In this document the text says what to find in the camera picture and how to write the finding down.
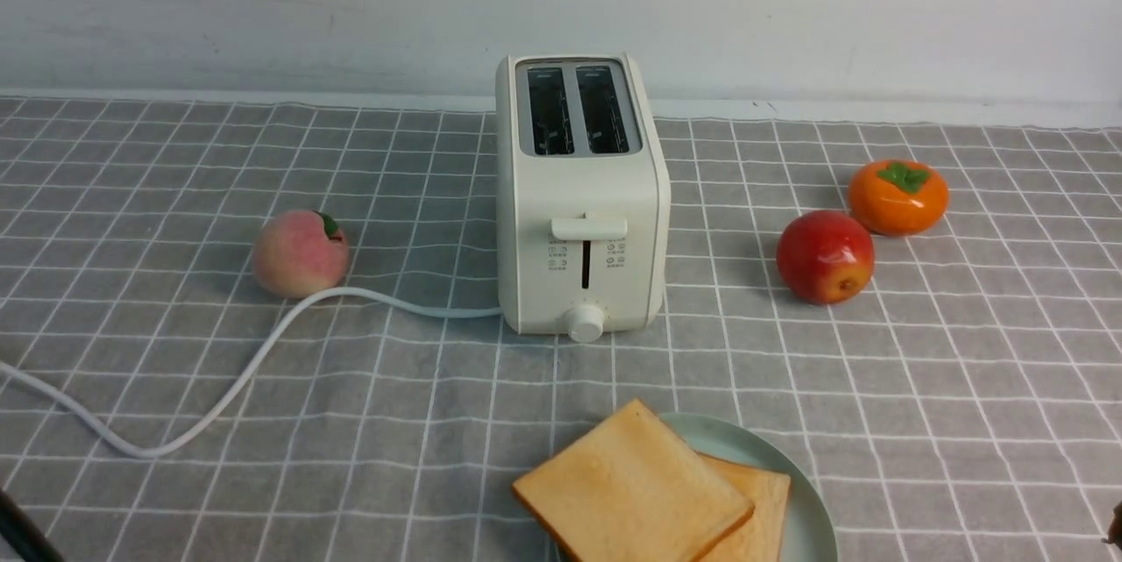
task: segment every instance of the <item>orange persimmon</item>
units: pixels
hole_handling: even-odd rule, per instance
[[[939,172],[908,159],[873,162],[849,179],[849,210],[865,229],[900,238],[935,227],[950,200]]]

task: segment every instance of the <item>toaster lever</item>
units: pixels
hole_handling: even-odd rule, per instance
[[[596,214],[585,214],[583,219],[553,219],[550,231],[553,238],[564,239],[567,242],[624,239],[627,234],[627,219]]]

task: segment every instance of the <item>black cable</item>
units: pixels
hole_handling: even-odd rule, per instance
[[[3,489],[0,489],[0,536],[26,562],[65,562],[47,536]]]

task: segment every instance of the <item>green calyx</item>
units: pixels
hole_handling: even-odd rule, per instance
[[[931,172],[913,171],[911,167],[905,166],[905,164],[893,162],[889,163],[889,167],[885,167],[885,169],[876,172],[876,175],[892,183],[892,185],[900,187],[901,191],[905,191],[905,193],[919,194],[919,191],[923,187],[923,183],[927,182],[927,178],[931,177]]]
[[[333,236],[339,231],[339,223],[331,215],[324,214],[323,211],[316,211],[320,218],[323,219],[323,233],[328,234],[328,238],[333,238]]]

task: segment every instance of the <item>toaster slot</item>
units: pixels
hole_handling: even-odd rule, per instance
[[[592,268],[592,241],[586,239],[580,259],[580,286],[588,291],[588,274]]]
[[[592,154],[627,154],[629,144],[611,66],[590,64],[577,67],[577,86],[580,90],[580,105]]]
[[[572,155],[572,126],[560,66],[535,67],[526,74],[534,154]]]

